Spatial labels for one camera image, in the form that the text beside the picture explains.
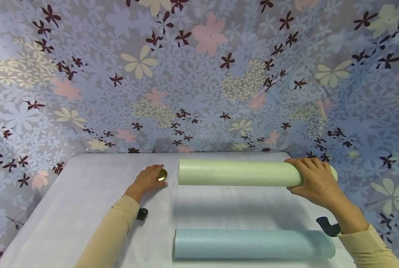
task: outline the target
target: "long sleeve shirt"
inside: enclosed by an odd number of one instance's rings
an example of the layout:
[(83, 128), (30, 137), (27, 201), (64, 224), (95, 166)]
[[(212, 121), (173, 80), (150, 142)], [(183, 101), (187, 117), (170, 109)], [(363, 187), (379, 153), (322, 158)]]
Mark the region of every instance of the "long sleeve shirt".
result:
[[(103, 218), (73, 268), (113, 268), (139, 209), (131, 197), (120, 198)], [(399, 259), (372, 225), (366, 231), (339, 234), (338, 238), (357, 268), (399, 268)]]

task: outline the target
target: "left hand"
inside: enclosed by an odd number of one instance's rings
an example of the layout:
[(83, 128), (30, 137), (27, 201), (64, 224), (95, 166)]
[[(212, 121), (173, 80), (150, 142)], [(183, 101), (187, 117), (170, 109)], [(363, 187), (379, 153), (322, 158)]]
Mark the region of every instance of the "left hand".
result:
[(152, 165), (146, 167), (145, 170), (140, 171), (140, 174), (135, 178), (134, 183), (129, 186), (124, 195), (131, 197), (140, 203), (143, 195), (149, 191), (166, 187), (168, 184), (165, 181), (158, 181), (158, 174), (164, 165)]

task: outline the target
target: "right hand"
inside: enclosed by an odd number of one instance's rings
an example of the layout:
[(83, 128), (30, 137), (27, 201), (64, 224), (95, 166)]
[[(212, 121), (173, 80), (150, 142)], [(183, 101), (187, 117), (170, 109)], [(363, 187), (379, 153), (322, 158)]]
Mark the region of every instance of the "right hand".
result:
[(341, 202), (348, 201), (335, 181), (328, 163), (318, 158), (290, 158), (285, 162), (295, 166), (304, 178), (301, 186), (287, 187), (292, 194), (304, 197), (330, 211)]

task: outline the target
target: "gold lid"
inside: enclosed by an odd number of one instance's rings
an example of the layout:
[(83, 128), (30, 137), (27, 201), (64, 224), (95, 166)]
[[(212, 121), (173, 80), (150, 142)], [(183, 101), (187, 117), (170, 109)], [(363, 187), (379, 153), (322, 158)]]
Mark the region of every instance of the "gold lid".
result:
[(167, 178), (167, 170), (161, 169), (158, 174), (158, 181), (164, 181)]

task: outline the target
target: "table surface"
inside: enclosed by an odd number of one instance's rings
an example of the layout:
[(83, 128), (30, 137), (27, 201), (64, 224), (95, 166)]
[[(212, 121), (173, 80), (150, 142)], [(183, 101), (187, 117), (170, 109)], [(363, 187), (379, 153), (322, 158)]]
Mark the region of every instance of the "table surface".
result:
[(327, 260), (172, 260), (175, 229), (320, 230), (324, 208), (284, 187), (177, 185), (180, 158), (281, 162), (287, 153), (81, 154), (72, 158), (0, 260), (0, 268), (72, 267), (101, 219), (135, 176), (149, 164), (165, 164), (166, 189), (141, 201), (149, 210), (125, 240), (116, 268), (355, 267), (332, 238), (336, 255)]

